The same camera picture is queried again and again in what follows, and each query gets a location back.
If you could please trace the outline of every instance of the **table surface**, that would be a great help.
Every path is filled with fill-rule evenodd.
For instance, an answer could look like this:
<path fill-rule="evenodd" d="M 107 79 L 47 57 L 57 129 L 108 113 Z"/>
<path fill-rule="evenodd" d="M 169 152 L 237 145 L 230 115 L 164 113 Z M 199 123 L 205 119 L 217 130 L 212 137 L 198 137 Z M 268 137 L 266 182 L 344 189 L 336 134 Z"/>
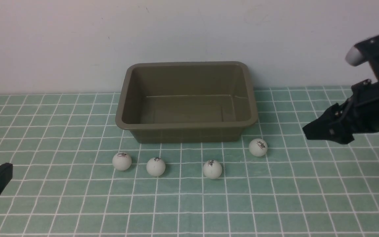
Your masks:
<path fill-rule="evenodd" d="M 379 236 L 379 133 L 348 146 L 301 127 L 349 87 L 256 90 L 260 123 L 232 143 L 139 144 L 114 117 L 119 93 L 0 96 L 0 236 Z M 266 157 L 247 150 L 264 138 Z M 118 151 L 132 156 L 115 171 Z M 150 177 L 160 156 L 167 170 Z M 202 178 L 216 159 L 219 179 Z"/>

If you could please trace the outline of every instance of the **white wall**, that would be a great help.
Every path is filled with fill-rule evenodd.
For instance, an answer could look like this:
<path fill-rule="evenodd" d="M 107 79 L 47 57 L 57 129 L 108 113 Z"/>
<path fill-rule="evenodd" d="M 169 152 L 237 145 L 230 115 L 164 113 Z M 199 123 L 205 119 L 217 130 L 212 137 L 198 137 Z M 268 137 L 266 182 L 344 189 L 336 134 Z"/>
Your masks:
<path fill-rule="evenodd" d="M 119 91 L 134 63 L 238 60 L 256 86 L 353 84 L 377 0 L 0 0 L 0 93 Z"/>

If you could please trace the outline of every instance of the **ping pong ball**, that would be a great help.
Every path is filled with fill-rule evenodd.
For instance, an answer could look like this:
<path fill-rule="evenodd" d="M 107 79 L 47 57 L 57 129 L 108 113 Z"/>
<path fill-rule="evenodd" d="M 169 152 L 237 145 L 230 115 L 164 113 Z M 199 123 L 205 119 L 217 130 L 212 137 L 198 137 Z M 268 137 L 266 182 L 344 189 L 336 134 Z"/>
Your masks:
<path fill-rule="evenodd" d="M 251 152 L 253 156 L 263 156 L 266 154 L 267 150 L 267 143 L 263 139 L 256 138 L 249 143 L 249 152 Z"/>
<path fill-rule="evenodd" d="M 117 153 L 112 158 L 112 165 L 119 171 L 125 171 L 131 166 L 131 157 L 125 152 Z"/>
<path fill-rule="evenodd" d="M 159 157 L 151 158 L 147 162 L 147 173 L 149 173 L 153 177 L 159 177 L 164 173 L 166 169 L 166 164 Z"/>
<path fill-rule="evenodd" d="M 209 179 L 216 179 L 221 175 L 221 165 L 216 160 L 209 160 L 203 165 L 204 176 Z"/>

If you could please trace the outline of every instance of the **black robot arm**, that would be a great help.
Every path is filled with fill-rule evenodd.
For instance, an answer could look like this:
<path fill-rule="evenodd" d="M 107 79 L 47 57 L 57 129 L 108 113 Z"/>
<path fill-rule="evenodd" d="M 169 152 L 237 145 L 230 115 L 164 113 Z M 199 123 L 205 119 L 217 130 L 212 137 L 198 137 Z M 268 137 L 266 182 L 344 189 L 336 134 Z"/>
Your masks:
<path fill-rule="evenodd" d="M 316 120 L 303 127 L 309 140 L 328 140 L 348 144 L 355 133 L 379 132 L 379 35 L 355 44 L 346 55 L 352 66 L 369 62 L 377 79 L 366 79 L 352 86 L 353 95 L 343 104 L 329 107 Z"/>

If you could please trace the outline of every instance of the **plastic tub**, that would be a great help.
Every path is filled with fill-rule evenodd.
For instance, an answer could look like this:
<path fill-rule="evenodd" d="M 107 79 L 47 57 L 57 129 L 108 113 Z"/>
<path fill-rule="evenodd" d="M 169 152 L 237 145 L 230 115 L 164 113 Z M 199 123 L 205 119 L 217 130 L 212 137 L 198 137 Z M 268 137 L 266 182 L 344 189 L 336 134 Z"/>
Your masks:
<path fill-rule="evenodd" d="M 199 62 L 131 66 L 115 121 L 147 144 L 237 141 L 257 119 L 245 64 Z"/>

